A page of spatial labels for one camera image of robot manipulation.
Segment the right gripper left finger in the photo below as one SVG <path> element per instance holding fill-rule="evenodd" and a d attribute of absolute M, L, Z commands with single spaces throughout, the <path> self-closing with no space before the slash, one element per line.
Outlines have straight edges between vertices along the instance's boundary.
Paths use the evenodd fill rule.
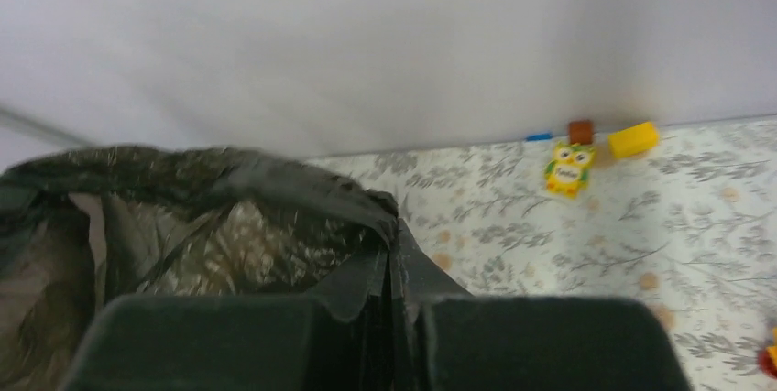
<path fill-rule="evenodd" d="M 365 250 L 299 294 L 123 296 L 87 331 L 63 388 L 383 390 L 386 268 L 384 250 Z"/>

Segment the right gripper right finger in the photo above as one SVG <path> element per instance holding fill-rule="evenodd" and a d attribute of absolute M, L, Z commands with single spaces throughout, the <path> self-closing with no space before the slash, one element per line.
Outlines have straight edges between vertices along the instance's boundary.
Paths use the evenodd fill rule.
<path fill-rule="evenodd" d="M 475 296 L 400 223 L 391 249 L 397 390 L 687 390 L 671 341 L 633 299 Z"/>

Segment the black trash bag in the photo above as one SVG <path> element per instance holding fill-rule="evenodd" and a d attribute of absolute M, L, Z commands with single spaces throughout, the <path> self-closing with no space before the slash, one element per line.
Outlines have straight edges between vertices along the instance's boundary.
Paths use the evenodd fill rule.
<path fill-rule="evenodd" d="M 100 307 L 129 294 L 315 286 L 389 244 L 395 198 L 260 150 L 70 150 L 1 176 L 1 387 L 54 390 Z"/>

